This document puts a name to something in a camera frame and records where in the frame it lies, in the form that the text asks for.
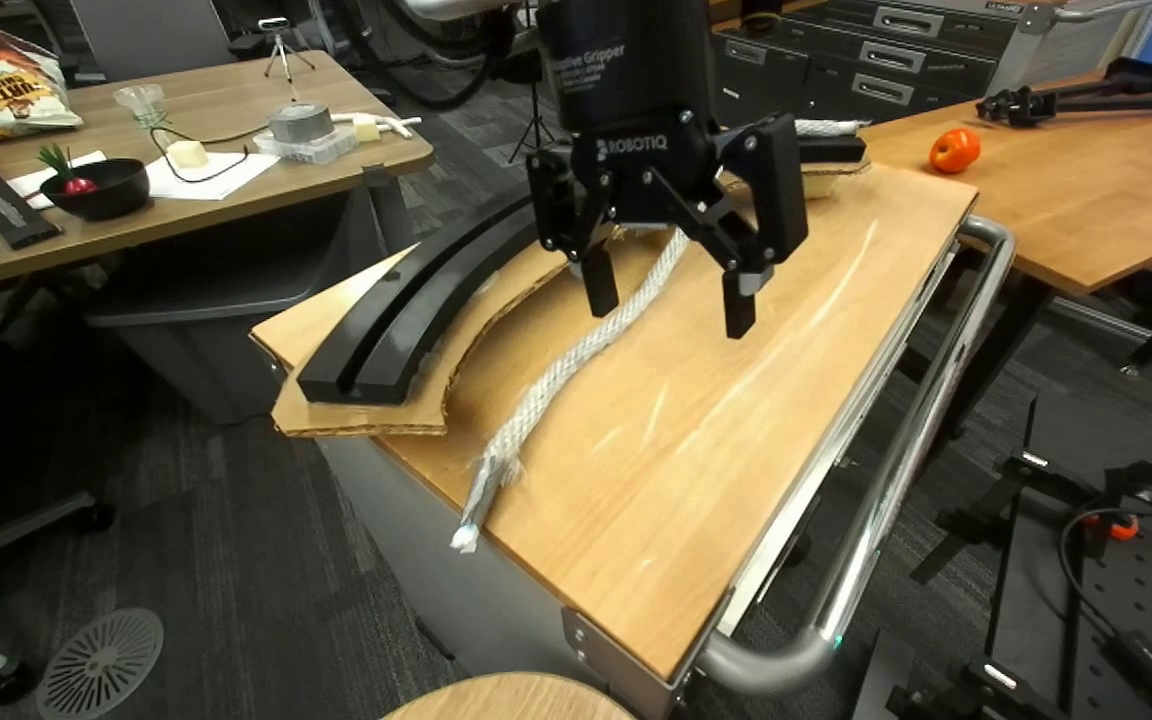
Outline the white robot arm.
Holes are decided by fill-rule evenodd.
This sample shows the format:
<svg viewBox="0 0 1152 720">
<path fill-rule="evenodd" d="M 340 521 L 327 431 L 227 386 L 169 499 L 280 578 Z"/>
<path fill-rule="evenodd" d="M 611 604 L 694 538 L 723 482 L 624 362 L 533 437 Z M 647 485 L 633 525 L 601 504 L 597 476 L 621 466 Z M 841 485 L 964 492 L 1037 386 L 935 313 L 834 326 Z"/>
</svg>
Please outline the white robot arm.
<svg viewBox="0 0 1152 720">
<path fill-rule="evenodd" d="M 708 0 L 383 0 L 441 53 L 488 63 L 527 34 L 557 92 L 567 150 L 527 152 L 542 244 L 564 253 L 588 309 L 609 318 L 615 271 L 609 224 L 669 224 L 722 266 L 723 331 L 756 326 L 756 298 L 804 244 L 795 121 L 723 132 L 708 53 Z"/>
</svg>

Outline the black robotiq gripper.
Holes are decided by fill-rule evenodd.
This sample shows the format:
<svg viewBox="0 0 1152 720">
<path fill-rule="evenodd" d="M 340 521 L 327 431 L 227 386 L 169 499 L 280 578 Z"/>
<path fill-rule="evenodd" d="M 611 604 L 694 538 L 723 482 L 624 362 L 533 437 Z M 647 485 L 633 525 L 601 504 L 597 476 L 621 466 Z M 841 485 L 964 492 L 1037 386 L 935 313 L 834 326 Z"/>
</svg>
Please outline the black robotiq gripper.
<svg viewBox="0 0 1152 720">
<path fill-rule="evenodd" d="M 621 305 L 601 232 L 672 224 L 723 271 L 729 342 L 749 338 L 745 288 L 807 236 L 792 121 L 722 128 L 703 0 L 542 0 L 536 36 L 567 150 L 527 157 L 533 203 L 594 318 Z"/>
</svg>

